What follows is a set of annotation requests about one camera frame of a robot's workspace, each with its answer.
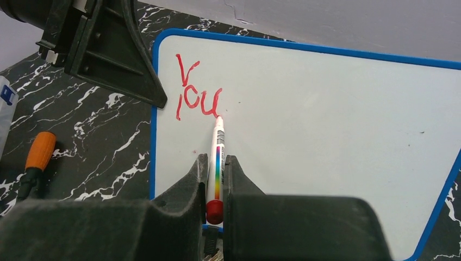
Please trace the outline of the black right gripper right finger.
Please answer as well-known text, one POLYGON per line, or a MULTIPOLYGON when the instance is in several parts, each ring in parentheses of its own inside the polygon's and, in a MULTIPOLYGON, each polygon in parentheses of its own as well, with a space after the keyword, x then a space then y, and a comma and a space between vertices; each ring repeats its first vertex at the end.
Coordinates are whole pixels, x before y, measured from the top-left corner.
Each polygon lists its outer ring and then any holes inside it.
POLYGON ((364 200, 267 195, 237 157, 225 162, 225 260, 391 260, 381 224, 364 200))

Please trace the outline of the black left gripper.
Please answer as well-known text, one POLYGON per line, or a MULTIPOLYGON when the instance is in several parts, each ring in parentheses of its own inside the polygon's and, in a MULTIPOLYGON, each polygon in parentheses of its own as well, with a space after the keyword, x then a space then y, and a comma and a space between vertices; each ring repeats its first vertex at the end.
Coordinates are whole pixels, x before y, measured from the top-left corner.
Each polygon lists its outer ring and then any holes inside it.
POLYGON ((142 39, 136 1, 1 1, 14 20, 43 30, 40 57, 90 84, 158 108, 167 95, 142 39))

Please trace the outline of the white red whiteboard marker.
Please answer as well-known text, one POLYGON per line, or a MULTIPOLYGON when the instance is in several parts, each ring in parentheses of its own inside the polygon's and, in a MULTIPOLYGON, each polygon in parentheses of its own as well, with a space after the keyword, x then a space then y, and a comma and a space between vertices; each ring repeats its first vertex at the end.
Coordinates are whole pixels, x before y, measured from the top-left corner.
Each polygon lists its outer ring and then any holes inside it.
POLYGON ((212 225, 223 222, 223 176, 225 169, 224 121, 218 116, 212 132, 206 193, 206 219, 212 225))

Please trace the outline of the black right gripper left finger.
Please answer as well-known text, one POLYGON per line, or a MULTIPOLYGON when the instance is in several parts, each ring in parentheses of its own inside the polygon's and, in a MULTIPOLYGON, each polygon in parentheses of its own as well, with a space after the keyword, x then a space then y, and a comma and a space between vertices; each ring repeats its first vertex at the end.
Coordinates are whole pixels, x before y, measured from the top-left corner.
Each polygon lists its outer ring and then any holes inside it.
POLYGON ((201 260, 208 156, 153 200, 25 200, 1 220, 1 260, 201 260))

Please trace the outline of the blue framed whiteboard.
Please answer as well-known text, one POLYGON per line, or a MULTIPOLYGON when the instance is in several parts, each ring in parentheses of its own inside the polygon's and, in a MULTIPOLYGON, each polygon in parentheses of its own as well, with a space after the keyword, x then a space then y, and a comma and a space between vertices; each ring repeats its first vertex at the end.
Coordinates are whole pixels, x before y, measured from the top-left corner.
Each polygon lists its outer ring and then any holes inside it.
POLYGON ((152 110, 149 196, 208 153, 268 194, 352 196, 395 260, 418 260, 460 169, 460 62, 167 29, 153 44, 167 95, 152 110))

